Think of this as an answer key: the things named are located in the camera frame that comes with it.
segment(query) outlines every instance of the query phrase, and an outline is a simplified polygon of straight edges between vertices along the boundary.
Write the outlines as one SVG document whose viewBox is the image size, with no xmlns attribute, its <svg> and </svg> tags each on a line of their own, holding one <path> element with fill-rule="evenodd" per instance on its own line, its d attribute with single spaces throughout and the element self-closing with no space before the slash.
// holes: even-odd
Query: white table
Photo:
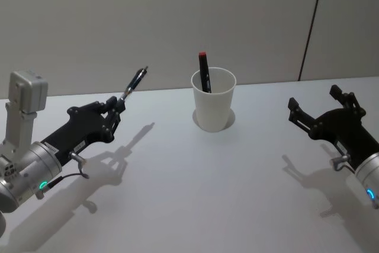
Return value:
<svg viewBox="0 0 379 253">
<path fill-rule="evenodd" d="M 190 89 L 134 93 L 115 141 L 81 153 L 91 179 L 68 178 L 5 214 L 0 252 L 378 252 L 379 212 L 364 190 L 332 171 L 332 145 L 288 121 L 290 97 L 314 117 L 339 107 L 332 84 L 356 93 L 379 139 L 379 78 L 238 86 L 236 120 L 220 133 L 194 124 Z M 110 95 L 49 97 L 33 139 L 66 123 L 69 107 Z M 3 136 L 5 122 L 1 108 Z"/>
</svg>

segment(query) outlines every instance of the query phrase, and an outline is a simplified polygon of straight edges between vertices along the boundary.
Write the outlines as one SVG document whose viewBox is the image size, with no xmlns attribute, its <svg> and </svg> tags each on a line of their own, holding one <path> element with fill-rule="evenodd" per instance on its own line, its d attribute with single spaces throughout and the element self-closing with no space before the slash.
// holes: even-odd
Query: white paper cup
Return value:
<svg viewBox="0 0 379 253">
<path fill-rule="evenodd" d="M 200 71 L 191 78 L 196 119 L 203 130 L 219 132 L 226 126 L 237 80 L 234 74 L 223 68 L 209 68 L 209 78 L 212 93 L 203 92 Z"/>
</svg>

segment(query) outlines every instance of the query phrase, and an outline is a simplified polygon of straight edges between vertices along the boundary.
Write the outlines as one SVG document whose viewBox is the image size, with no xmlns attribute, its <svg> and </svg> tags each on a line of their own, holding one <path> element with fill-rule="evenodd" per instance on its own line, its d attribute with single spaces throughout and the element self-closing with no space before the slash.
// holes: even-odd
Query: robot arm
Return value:
<svg viewBox="0 0 379 253">
<path fill-rule="evenodd" d="M 350 169 L 365 187 L 372 205 L 379 208 L 379 143 L 362 126 L 366 111 L 359 106 L 354 93 L 342 93 L 337 85 L 330 95 L 343 108 L 328 111 L 314 119 L 306 114 L 294 98 L 290 98 L 289 121 L 308 133 L 313 140 L 326 140 L 341 157 L 330 161 L 335 171 Z"/>
<path fill-rule="evenodd" d="M 41 142 L 31 143 L 36 111 L 43 110 L 47 82 L 32 72 L 14 72 L 7 103 L 7 135 L 0 146 L 0 211 L 16 210 L 32 195 L 41 199 L 62 179 L 82 175 L 85 159 L 79 153 L 95 142 L 110 143 L 125 110 L 125 99 L 147 73 L 138 70 L 122 96 L 106 103 L 93 102 L 68 109 L 69 121 Z M 79 173 L 52 181 L 70 160 L 78 163 Z"/>
</svg>

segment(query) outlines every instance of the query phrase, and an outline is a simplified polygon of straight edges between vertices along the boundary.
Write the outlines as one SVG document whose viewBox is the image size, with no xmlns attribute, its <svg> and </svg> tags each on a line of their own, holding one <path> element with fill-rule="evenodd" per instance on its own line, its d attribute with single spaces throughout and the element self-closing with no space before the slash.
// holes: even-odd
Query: metal cylinder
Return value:
<svg viewBox="0 0 379 253">
<path fill-rule="evenodd" d="M 21 171 L 10 181 L 0 179 L 0 211 L 11 213 L 62 171 L 55 155 L 34 142 L 19 164 Z"/>
<path fill-rule="evenodd" d="M 379 152 L 367 158 L 355 171 L 373 205 L 379 205 Z"/>
</svg>

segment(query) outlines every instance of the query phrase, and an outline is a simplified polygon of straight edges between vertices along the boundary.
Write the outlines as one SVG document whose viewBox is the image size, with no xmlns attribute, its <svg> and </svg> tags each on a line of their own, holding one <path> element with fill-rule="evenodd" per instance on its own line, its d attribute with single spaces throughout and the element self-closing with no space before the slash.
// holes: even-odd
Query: gray wall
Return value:
<svg viewBox="0 0 379 253">
<path fill-rule="evenodd" d="M 32 69 L 49 95 L 190 86 L 197 53 L 239 84 L 298 77 L 314 0 L 0 0 L 0 97 Z"/>
<path fill-rule="evenodd" d="M 379 0 L 320 0 L 301 79 L 379 75 Z"/>
</svg>

